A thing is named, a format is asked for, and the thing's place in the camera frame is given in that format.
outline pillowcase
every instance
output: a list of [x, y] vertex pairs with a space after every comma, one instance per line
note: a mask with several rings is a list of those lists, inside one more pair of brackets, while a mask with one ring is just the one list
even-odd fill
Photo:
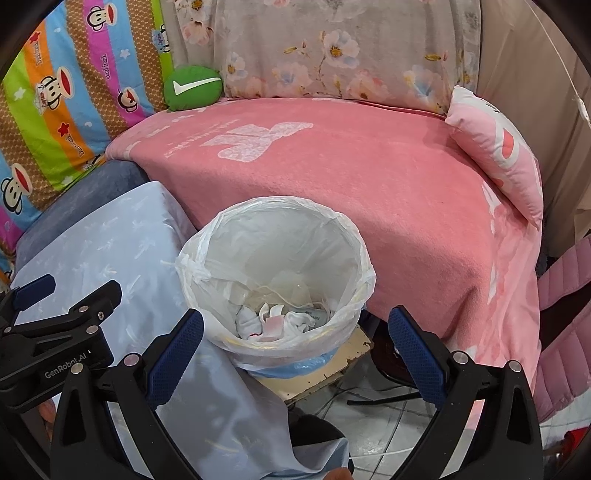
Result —
[[219, 71], [230, 98], [328, 96], [445, 113], [453, 85], [478, 81], [478, 0], [175, 6], [189, 64]]
[[0, 277], [111, 140], [166, 108], [172, 69], [157, 0], [66, 1], [37, 26], [0, 87]]
[[445, 123], [462, 150], [521, 214], [541, 229], [544, 198], [538, 161], [519, 130], [496, 107], [456, 86]]

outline wooden board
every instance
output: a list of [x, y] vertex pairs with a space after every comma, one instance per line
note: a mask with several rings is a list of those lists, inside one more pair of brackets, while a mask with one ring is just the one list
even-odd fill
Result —
[[369, 352], [371, 348], [371, 340], [357, 325], [349, 340], [336, 351], [330, 362], [317, 371], [295, 378], [256, 377], [256, 379], [285, 403], [291, 404], [336, 382], [351, 364]]

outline trash can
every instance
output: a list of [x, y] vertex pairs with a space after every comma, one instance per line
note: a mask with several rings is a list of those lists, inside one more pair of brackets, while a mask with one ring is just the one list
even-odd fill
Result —
[[[353, 332], [376, 275], [355, 224], [297, 197], [262, 197], [220, 212], [181, 250], [176, 269], [205, 335], [240, 368], [289, 378], [322, 367]], [[325, 325], [257, 342], [238, 336], [244, 306], [309, 307]]]

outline pink pillow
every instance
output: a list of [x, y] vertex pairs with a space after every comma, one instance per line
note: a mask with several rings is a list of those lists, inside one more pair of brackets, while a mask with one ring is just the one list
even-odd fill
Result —
[[452, 137], [521, 214], [541, 229], [544, 199], [538, 161], [515, 125], [470, 90], [456, 86], [445, 123]]

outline white cable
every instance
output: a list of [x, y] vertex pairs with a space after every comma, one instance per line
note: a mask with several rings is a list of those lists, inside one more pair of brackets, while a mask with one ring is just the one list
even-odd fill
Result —
[[386, 455], [397, 455], [398, 453], [405, 453], [410, 452], [413, 450], [414, 447], [405, 448], [404, 450], [398, 450], [396, 452], [386, 452], [386, 453], [369, 453], [367, 455], [358, 455], [354, 457], [349, 457], [351, 460], [357, 460], [359, 458], [367, 458], [367, 457], [385, 457]]
[[581, 117], [583, 118], [583, 120], [585, 120], [585, 123], [587, 123], [588, 127], [591, 128], [591, 121], [589, 120], [589, 112], [587, 111], [587, 107], [585, 106], [585, 102], [583, 101], [583, 99], [580, 97], [578, 91], [577, 91], [577, 87], [574, 86], [574, 82], [573, 79], [570, 76], [569, 70], [566, 67], [566, 64], [564, 63], [564, 60], [562, 59], [562, 56], [560, 55], [560, 53], [558, 52], [558, 49], [556, 48], [556, 45], [554, 45], [554, 42], [552, 41], [552, 38], [550, 38], [550, 35], [548, 33], [548, 31], [546, 30], [544, 24], [542, 23], [542, 20], [540, 20], [540, 18], [538, 17], [538, 14], [535, 13], [535, 10], [533, 9], [533, 7], [530, 5], [530, 3], [528, 2], [528, 0], [523, 0], [527, 6], [530, 8], [531, 12], [534, 14], [536, 20], [540, 23], [540, 26], [542, 27], [542, 30], [544, 30], [544, 33], [546, 34], [546, 37], [548, 37], [548, 40], [550, 40], [550, 44], [552, 45], [554, 51], [556, 52], [556, 54], [558, 55], [558, 58], [560, 59], [560, 63], [562, 64], [564, 71], [566, 72], [566, 76], [569, 78], [570, 84], [573, 87], [574, 90], [574, 95], [575, 95], [575, 100], [577, 102], [577, 106], [579, 107], [579, 113], [581, 115]]

